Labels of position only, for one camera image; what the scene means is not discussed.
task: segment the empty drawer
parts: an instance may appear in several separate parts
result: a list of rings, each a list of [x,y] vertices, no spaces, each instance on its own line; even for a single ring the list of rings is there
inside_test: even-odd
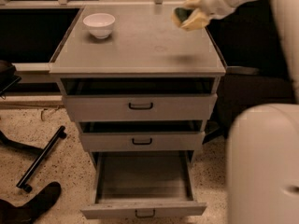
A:
[[[79,128],[90,152],[198,150],[205,137],[201,121],[87,122]]]
[[[88,219],[200,216],[185,152],[99,155]]]
[[[64,97],[72,121],[209,119],[217,95]]]

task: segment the white bowl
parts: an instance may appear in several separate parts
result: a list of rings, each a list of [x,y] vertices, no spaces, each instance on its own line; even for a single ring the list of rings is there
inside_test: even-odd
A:
[[[91,35],[98,39],[104,39],[112,33],[114,22],[115,18],[107,13],[94,13],[83,20]]]

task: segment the speckled floor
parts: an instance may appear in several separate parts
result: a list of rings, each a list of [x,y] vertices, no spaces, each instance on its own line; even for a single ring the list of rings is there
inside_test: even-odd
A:
[[[192,168],[197,199],[207,203],[201,217],[87,220],[79,210],[90,202],[95,170],[65,109],[0,109],[0,130],[9,139],[31,146],[44,147],[61,125],[65,126],[67,137],[59,140],[29,180],[33,187],[30,194],[16,188],[16,184],[35,157],[0,146],[0,199],[19,206],[32,199],[49,182],[58,181],[62,186],[58,202],[37,224],[226,223],[225,144],[221,137],[204,145]]]

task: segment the shoe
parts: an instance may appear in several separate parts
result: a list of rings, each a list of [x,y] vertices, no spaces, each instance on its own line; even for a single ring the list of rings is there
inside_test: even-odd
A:
[[[0,224],[31,224],[51,209],[61,194],[61,186],[52,182],[43,188],[32,200],[16,207],[0,200]]]

